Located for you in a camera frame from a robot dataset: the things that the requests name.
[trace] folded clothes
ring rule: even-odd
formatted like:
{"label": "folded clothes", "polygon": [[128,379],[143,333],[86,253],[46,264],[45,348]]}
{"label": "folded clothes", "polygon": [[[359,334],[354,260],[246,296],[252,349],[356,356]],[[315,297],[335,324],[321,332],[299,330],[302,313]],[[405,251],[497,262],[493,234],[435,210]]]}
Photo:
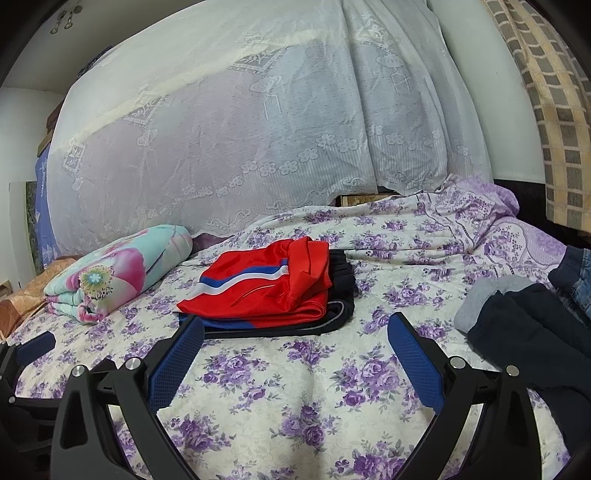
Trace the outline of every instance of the folded clothes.
{"label": "folded clothes", "polygon": [[474,285],[468,292],[464,303],[457,311],[453,319],[453,324],[457,330],[466,333],[478,320],[482,306],[489,297],[496,292],[505,293],[507,291],[520,291],[533,285],[533,282],[526,277],[519,275],[506,275],[499,278],[482,277],[474,282]]}
{"label": "folded clothes", "polygon": [[223,253],[177,307],[241,327],[295,325],[326,314],[331,286],[329,244],[306,236]]}
{"label": "folded clothes", "polygon": [[591,326],[591,250],[567,246],[560,265],[548,273],[548,280],[568,310]]}
{"label": "folded clothes", "polygon": [[355,309],[354,296],[357,293],[353,267],[347,262],[344,251],[329,250],[329,278],[332,286],[328,290],[326,313],[319,320],[294,325],[255,327],[244,320],[205,318],[205,338],[305,336],[338,330],[352,317]]}
{"label": "folded clothes", "polygon": [[85,255],[47,284],[48,310],[95,323],[151,287],[191,253],[182,226],[158,225]]}
{"label": "folded clothes", "polygon": [[516,365],[573,453],[591,434],[591,332],[542,284],[490,297],[467,333],[500,368]]}

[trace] metal screw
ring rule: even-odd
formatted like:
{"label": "metal screw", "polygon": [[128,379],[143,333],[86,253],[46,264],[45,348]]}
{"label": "metal screw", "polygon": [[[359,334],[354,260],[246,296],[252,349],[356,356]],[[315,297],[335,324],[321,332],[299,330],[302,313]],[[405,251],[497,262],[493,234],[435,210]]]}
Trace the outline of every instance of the metal screw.
{"label": "metal screw", "polygon": [[505,370],[512,377],[516,377],[517,375],[519,375],[519,369],[515,365],[507,365],[507,368],[505,368]]}
{"label": "metal screw", "polygon": [[142,364],[141,358],[133,356],[133,357],[127,359],[127,361],[125,362],[125,368],[127,370],[135,370],[141,364]]}
{"label": "metal screw", "polygon": [[450,358],[449,364],[460,370],[466,366],[466,361],[461,356],[453,356]]}
{"label": "metal screw", "polygon": [[86,367],[84,365],[76,365],[72,369],[72,375],[74,375],[75,377],[79,377],[84,373],[84,370],[86,370]]}

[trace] folded blanket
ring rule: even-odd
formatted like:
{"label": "folded blanket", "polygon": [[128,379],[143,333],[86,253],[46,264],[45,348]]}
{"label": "folded blanket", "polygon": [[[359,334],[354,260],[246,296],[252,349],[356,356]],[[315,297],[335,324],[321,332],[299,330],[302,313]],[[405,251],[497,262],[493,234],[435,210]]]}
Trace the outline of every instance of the folded blanket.
{"label": "folded blanket", "polygon": [[24,288],[0,301],[0,340],[8,337],[22,322],[45,305],[45,286],[76,260],[77,258],[72,257],[54,260]]}
{"label": "folded blanket", "polygon": [[182,226],[147,228],[85,255],[45,287],[48,310],[96,323],[152,286],[191,253]]}

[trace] purple floral sheet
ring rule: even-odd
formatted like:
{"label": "purple floral sheet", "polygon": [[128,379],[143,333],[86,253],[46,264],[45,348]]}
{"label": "purple floral sheet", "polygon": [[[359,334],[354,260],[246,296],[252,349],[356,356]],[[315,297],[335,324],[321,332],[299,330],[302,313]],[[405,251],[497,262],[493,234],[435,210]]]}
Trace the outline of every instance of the purple floral sheet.
{"label": "purple floral sheet", "polygon": [[[320,337],[208,341],[158,416],[202,480],[390,480],[433,411],[388,343],[388,317],[400,310],[448,355],[492,368],[453,328],[470,285],[508,274],[547,282],[565,249],[517,220],[517,210],[509,191],[450,176],[435,193],[267,217],[179,265],[96,326],[48,313],[26,322],[13,341],[50,330],[57,344],[25,369],[18,393],[60,397],[76,364],[144,356],[174,333],[175,304],[222,252],[310,235],[344,249],[355,266],[362,294],[352,320]],[[547,406],[534,393],[531,401],[550,479],[568,455]],[[132,467],[148,477],[120,411],[112,413]],[[474,407],[442,478],[459,468],[478,414]]]}

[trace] blue gripper pad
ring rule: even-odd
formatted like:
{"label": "blue gripper pad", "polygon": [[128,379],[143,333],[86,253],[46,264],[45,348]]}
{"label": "blue gripper pad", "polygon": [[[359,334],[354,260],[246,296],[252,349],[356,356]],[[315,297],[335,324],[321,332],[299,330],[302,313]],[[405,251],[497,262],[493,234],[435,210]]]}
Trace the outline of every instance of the blue gripper pad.
{"label": "blue gripper pad", "polygon": [[148,406],[156,413],[168,407],[203,344],[205,329],[195,317],[166,352],[148,380]]}
{"label": "blue gripper pad", "polygon": [[56,346],[56,338],[51,332],[44,332],[34,339],[23,343],[17,350],[17,364],[26,367]]}
{"label": "blue gripper pad", "polygon": [[443,408],[443,381],[416,338],[394,314],[388,321],[388,341],[408,375],[421,403],[435,413]]}

